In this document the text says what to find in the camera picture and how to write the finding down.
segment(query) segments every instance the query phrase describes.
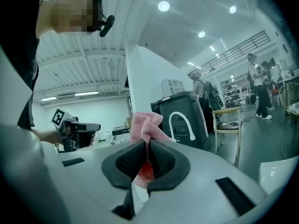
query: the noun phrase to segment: white handle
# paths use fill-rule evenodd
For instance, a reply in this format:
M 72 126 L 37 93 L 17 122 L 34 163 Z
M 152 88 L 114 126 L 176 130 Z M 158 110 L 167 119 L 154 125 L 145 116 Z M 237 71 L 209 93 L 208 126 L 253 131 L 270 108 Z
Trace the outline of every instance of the white handle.
M 172 138 L 172 141 L 173 142 L 177 142 L 176 139 L 174 138 L 174 134 L 173 134 L 173 130 L 172 130 L 172 125 L 171 125 L 171 118 L 174 114 L 178 114 L 179 116 L 181 116 L 185 122 L 187 123 L 187 126 L 188 126 L 188 129 L 189 129 L 189 133 L 190 133 L 190 140 L 195 140 L 195 135 L 193 134 L 193 131 L 192 131 L 192 128 L 191 128 L 191 125 L 190 125 L 190 122 L 189 120 L 187 119 L 187 117 L 185 115 L 183 115 L 182 113 L 180 112 L 173 112 L 171 113 L 171 115 L 169 116 L 169 127 L 170 127 L 170 132 L 171 132 L 171 138 Z

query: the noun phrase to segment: railing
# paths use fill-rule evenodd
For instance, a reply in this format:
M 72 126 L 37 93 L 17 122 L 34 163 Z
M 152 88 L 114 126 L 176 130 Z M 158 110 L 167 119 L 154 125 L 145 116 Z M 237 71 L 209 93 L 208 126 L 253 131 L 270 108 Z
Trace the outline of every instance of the railing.
M 194 75 L 206 75 L 210 71 L 213 71 L 243 55 L 246 55 L 255 48 L 258 48 L 268 42 L 270 42 L 270 38 L 266 35 L 265 31 L 261 31 L 260 33 L 219 55 L 219 57 L 216 57 L 213 60 L 205 63 L 200 69 L 198 68 L 190 72 L 188 76 L 193 77 Z

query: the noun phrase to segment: gray floor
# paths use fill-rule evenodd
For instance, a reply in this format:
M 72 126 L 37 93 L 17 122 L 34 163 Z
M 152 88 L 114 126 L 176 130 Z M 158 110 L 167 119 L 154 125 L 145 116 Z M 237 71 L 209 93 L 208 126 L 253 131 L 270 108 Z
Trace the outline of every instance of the gray floor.
M 250 105 L 241 107 L 242 120 L 254 117 L 256 109 Z M 272 120 L 258 118 L 248 119 L 249 122 L 242 124 L 242 141 L 238 168 L 249 177 L 258 182 L 258 169 L 261 162 L 283 160 L 283 155 L 288 159 L 299 155 L 299 143 L 295 140 L 297 124 L 294 119 L 285 116 L 285 108 L 278 106 L 276 110 L 268 111 Z M 237 120 L 237 116 L 221 117 L 222 122 Z M 236 134 L 225 134 L 223 145 L 220 145 L 220 134 L 218 134 L 217 155 L 234 163 L 237 150 L 238 136 Z M 215 135 L 210 135 L 211 147 L 214 151 Z

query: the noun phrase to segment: black trash bin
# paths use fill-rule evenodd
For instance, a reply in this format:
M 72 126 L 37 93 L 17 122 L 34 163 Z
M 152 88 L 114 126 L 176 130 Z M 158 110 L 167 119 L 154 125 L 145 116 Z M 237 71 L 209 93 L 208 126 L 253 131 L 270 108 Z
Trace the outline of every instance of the black trash bin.
M 188 118 L 195 140 L 190 140 L 188 126 L 181 116 L 175 114 L 171 118 L 172 129 L 177 143 L 203 150 L 209 149 L 210 139 L 207 135 L 203 113 L 193 92 L 183 91 L 174 94 L 152 103 L 151 107 L 153 112 L 163 115 L 162 127 L 159 127 L 169 137 L 171 137 L 170 115 L 173 112 L 180 112 Z

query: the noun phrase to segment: fluorescent light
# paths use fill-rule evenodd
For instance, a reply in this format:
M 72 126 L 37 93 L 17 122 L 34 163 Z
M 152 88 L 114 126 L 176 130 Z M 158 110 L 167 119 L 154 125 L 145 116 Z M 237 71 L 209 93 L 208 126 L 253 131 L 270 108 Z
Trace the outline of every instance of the fluorescent light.
M 166 2 L 166 1 L 162 1 L 162 2 L 159 3 L 158 8 L 159 8 L 159 10 L 160 10 L 161 12 L 166 12 L 166 11 L 169 10 L 170 5 L 169 5 L 168 2 Z
M 201 31 L 201 32 L 198 34 L 199 38 L 202 38 L 202 37 L 204 37 L 205 35 L 206 35 L 206 33 L 205 33 L 204 31 Z
M 53 96 L 53 97 L 41 99 L 41 101 L 48 101 L 48 100 L 54 100 L 54 99 L 57 99 L 57 98 L 55 96 Z
M 81 95 L 95 95 L 95 94 L 98 94 L 98 93 L 99 93 L 98 91 L 92 91 L 92 92 L 78 93 L 78 94 L 75 94 L 75 96 L 81 96 Z
M 232 6 L 230 9 L 229 9 L 229 12 L 231 14 L 234 14 L 236 12 L 237 8 L 235 6 Z

